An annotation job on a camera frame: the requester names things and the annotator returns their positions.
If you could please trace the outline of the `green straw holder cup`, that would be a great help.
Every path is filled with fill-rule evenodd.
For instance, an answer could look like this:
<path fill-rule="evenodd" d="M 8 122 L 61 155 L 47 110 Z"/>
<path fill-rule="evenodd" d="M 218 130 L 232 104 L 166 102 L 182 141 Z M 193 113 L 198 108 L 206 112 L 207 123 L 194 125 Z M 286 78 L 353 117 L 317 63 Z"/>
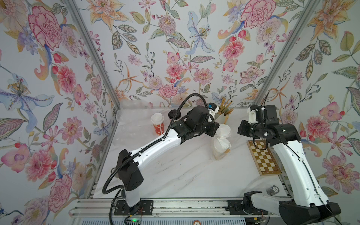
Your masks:
<path fill-rule="evenodd" d="M 229 114 L 226 112 L 219 112 L 215 114 L 214 119 L 218 124 L 226 124 L 229 119 Z"/>

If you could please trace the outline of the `red cup white lid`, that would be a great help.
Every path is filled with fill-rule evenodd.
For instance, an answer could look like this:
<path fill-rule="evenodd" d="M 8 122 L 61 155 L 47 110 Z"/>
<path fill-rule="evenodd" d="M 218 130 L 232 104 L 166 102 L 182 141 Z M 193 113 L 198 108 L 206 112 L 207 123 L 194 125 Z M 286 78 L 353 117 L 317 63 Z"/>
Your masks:
<path fill-rule="evenodd" d="M 151 116 L 151 122 L 154 126 L 155 133 L 158 136 L 163 135 L 165 132 L 164 120 L 165 120 L 165 118 L 164 118 L 163 114 L 161 114 L 159 112 L 157 112 Z"/>

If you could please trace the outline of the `wooden chessboard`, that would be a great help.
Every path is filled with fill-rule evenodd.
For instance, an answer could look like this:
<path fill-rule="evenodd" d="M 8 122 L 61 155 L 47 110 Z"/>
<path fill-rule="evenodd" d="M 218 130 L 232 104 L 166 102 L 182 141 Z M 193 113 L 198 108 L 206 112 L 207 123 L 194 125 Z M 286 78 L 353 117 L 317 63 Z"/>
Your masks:
<path fill-rule="evenodd" d="M 270 148 L 264 149 L 266 147 L 264 140 L 249 140 L 247 145 L 260 176 L 281 174 L 281 170 Z"/>

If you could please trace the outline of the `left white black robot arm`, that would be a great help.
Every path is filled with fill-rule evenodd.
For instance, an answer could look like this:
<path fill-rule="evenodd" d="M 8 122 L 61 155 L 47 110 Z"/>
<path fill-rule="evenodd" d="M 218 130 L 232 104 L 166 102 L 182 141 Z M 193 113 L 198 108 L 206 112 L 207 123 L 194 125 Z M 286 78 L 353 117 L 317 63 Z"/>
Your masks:
<path fill-rule="evenodd" d="M 214 117 L 218 111 L 219 107 L 214 103 L 207 107 L 196 106 L 187 115 L 173 122 L 167 135 L 155 139 L 148 149 L 143 146 L 131 152 L 120 152 L 117 163 L 120 169 L 116 174 L 123 183 L 121 195 L 127 207 L 134 208 L 139 205 L 139 187 L 144 181 L 142 170 L 150 162 L 193 137 L 202 134 L 215 136 L 219 123 L 215 122 Z"/>

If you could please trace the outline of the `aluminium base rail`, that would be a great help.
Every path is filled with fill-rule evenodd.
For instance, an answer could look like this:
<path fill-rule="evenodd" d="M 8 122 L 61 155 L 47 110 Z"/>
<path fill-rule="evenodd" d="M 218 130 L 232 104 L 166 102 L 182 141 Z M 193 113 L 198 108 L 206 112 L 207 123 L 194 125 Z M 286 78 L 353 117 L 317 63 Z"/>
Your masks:
<path fill-rule="evenodd" d="M 226 217 L 261 217 L 266 218 L 271 215 L 278 217 L 274 213 L 265 214 L 259 212 L 254 214 L 242 213 L 232 215 L 229 200 L 240 201 L 240 198 L 153 198 L 152 215 L 149 218 L 226 218 Z M 69 211 L 71 218 L 108 218 L 110 212 L 111 199 L 83 199 L 77 200 L 76 205 Z"/>

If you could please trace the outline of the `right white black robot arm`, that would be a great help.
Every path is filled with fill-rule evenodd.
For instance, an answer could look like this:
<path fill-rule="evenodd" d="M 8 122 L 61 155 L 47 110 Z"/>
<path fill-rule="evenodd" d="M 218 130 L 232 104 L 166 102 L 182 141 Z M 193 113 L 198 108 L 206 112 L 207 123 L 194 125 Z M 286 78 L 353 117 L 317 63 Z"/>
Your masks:
<path fill-rule="evenodd" d="M 280 124 L 276 107 L 253 105 L 238 134 L 253 140 L 265 139 L 278 155 L 292 186 L 292 200 L 268 196 L 260 191 L 244 194 L 242 209 L 250 214 L 267 211 L 279 215 L 287 225 L 310 225 L 335 218 L 339 205 L 330 202 L 305 157 L 301 137 L 292 124 Z"/>

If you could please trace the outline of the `red cup black lid left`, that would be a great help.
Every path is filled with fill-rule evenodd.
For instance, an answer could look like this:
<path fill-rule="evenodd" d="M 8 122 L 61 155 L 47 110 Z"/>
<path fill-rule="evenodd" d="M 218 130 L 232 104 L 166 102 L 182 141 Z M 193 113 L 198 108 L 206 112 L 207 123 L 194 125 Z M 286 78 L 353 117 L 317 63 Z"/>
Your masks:
<path fill-rule="evenodd" d="M 181 118 L 182 114 L 181 112 L 178 112 L 177 110 L 171 110 L 169 113 L 168 113 L 168 118 L 169 120 L 172 120 L 174 119 L 175 121 L 176 120 L 179 120 Z"/>

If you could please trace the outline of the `cream cup white lid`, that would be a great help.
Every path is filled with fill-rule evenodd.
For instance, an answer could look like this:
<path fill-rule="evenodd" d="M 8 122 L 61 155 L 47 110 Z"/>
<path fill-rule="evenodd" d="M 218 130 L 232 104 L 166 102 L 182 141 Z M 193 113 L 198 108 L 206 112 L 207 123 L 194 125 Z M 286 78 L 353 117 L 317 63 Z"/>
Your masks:
<path fill-rule="evenodd" d="M 231 149 L 231 143 L 226 138 L 215 138 L 213 141 L 213 155 L 216 160 L 224 157 L 224 152 Z"/>
<path fill-rule="evenodd" d="M 216 137 L 218 138 L 229 138 L 231 136 L 232 130 L 226 124 L 221 124 L 216 131 Z"/>

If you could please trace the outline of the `stack of clear bags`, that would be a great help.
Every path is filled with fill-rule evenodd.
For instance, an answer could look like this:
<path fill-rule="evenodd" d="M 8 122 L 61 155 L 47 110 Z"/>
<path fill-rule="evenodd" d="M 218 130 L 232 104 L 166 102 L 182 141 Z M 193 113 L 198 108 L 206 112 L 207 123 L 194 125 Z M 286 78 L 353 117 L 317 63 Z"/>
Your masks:
<path fill-rule="evenodd" d="M 129 151 L 137 149 L 155 138 L 151 123 L 154 111 L 143 100 L 124 100 L 120 102 L 116 120 L 118 127 L 112 143 Z"/>

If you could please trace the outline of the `clear plastic carrier bag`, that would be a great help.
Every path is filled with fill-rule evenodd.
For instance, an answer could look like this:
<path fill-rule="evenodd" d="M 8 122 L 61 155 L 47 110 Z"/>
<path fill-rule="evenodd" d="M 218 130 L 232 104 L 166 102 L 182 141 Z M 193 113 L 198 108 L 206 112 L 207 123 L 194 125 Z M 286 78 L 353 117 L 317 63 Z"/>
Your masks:
<path fill-rule="evenodd" d="M 226 124 L 221 124 L 212 139 L 211 148 L 215 160 L 220 160 L 231 151 L 231 142 L 229 137 L 232 130 Z"/>

